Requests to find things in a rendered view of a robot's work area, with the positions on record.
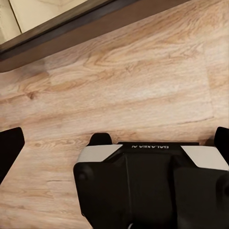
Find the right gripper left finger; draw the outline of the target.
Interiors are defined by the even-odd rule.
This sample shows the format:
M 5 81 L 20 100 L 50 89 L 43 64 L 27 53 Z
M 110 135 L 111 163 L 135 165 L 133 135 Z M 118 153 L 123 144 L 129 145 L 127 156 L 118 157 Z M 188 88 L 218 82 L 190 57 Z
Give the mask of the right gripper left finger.
M 21 127 L 0 132 L 0 184 L 25 145 Z

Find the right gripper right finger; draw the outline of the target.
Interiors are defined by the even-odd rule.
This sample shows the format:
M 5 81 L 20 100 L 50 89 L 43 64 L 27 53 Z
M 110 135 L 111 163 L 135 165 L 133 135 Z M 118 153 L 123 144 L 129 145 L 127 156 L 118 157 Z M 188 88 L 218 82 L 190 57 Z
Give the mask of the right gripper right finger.
M 222 154 L 229 165 L 229 129 L 218 127 L 214 139 L 214 145 Z

